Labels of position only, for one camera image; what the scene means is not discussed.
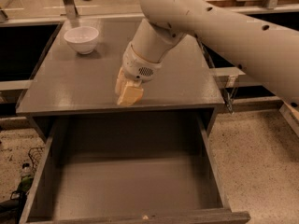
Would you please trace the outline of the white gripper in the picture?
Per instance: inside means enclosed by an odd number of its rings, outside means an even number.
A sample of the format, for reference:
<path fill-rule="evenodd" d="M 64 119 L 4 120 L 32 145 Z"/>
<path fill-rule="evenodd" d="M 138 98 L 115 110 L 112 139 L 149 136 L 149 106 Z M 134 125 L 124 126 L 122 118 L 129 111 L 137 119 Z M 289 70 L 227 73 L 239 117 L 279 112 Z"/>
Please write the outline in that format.
<path fill-rule="evenodd" d="M 153 80 L 162 64 L 150 63 L 141 58 L 135 53 L 132 43 L 129 43 L 123 54 L 121 67 L 115 85 L 115 93 L 119 95 L 117 104 L 130 106 L 143 96 L 144 90 L 138 80 Z"/>

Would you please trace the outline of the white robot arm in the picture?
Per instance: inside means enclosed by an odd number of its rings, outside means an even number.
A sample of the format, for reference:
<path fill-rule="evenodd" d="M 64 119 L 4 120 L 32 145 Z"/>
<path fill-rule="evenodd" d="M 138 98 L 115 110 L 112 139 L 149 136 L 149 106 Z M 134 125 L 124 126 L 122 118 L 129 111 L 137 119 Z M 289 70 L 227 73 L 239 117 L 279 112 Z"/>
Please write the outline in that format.
<path fill-rule="evenodd" d="M 185 35 L 203 42 L 293 108 L 299 106 L 299 32 L 204 0 L 140 0 L 145 18 L 122 58 L 119 105 L 143 96 L 164 56 Z"/>

